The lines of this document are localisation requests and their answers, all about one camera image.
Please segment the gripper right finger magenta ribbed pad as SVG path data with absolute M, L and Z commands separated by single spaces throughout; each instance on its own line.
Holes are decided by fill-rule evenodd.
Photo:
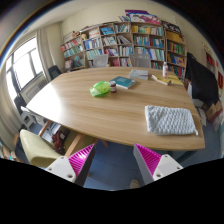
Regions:
M 160 155 L 137 143 L 134 144 L 134 157 L 145 184 L 152 183 L 182 169 L 170 155 Z

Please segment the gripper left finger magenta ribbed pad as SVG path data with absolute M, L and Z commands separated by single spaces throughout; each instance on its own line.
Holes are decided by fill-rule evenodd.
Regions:
M 91 144 L 69 157 L 60 156 L 46 170 L 78 186 L 83 186 L 94 156 L 95 145 Z

